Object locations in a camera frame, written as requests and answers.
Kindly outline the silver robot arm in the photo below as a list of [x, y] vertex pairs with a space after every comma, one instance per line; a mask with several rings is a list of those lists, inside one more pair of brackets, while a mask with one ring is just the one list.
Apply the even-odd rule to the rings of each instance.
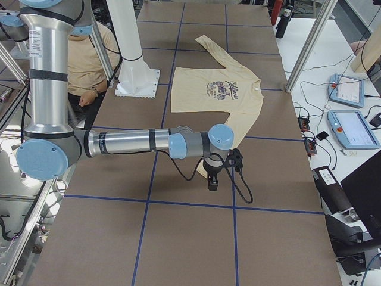
[[82, 157], [163, 152], [172, 159], [201, 157], [208, 189], [217, 189], [218, 172], [228, 168], [233, 158], [234, 135], [227, 125], [217, 124], [198, 133], [186, 126], [96, 133], [68, 125], [68, 34], [92, 31], [89, 1], [21, 1], [20, 16], [29, 28], [27, 96], [32, 103], [31, 122], [24, 131], [26, 141], [15, 155], [22, 172], [48, 181]]

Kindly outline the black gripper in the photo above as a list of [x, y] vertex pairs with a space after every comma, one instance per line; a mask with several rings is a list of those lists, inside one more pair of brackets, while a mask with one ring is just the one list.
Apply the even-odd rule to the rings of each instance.
[[207, 172], [208, 190], [216, 191], [218, 188], [217, 175], [223, 170], [224, 163], [221, 160], [215, 161], [211, 158], [206, 158], [202, 166]]

